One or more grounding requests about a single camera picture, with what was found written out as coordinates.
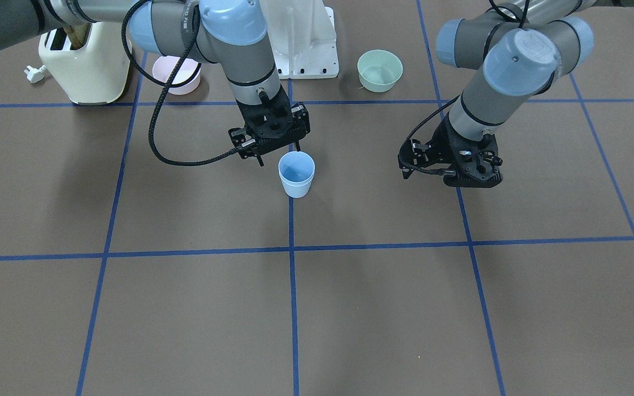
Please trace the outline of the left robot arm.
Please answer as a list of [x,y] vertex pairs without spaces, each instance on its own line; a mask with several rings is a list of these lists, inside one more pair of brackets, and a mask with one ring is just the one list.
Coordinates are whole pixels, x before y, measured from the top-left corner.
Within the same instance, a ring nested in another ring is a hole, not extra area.
[[491,2],[477,18],[447,21],[435,43],[438,60],[475,75],[435,111],[444,118],[428,142],[405,139],[397,156],[403,178],[439,175],[454,188],[500,184],[496,130],[591,55],[591,26],[576,17],[591,7],[634,7],[634,1]]

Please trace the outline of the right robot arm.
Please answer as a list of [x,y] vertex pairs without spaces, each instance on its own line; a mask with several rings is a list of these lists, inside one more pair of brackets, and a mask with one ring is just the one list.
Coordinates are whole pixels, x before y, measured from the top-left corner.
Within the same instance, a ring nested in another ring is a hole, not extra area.
[[310,132],[309,113],[294,105],[280,82],[267,20],[258,1],[0,1],[0,50],[65,26],[120,23],[127,40],[147,52],[219,64],[245,122],[229,130],[234,147],[203,161],[174,161],[161,155],[155,125],[171,88],[162,92],[149,123],[149,146],[160,161],[198,167],[227,156],[255,157],[294,145]]

